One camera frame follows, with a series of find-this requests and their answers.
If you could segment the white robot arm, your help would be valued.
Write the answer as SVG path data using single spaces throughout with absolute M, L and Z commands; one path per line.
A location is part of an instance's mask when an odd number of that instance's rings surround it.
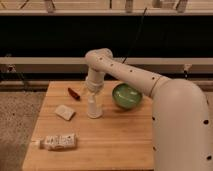
M 195 83 L 117 62 L 107 48 L 87 52 L 85 62 L 89 89 L 107 73 L 153 99 L 154 171 L 213 171 L 209 105 Z

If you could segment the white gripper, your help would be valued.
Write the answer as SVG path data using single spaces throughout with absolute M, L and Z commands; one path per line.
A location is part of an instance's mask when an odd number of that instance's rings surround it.
M 86 78 L 85 84 L 91 94 L 99 94 L 100 91 L 103 89 L 104 81 L 101 80 L 100 82 L 95 82 L 90 80 L 89 78 Z

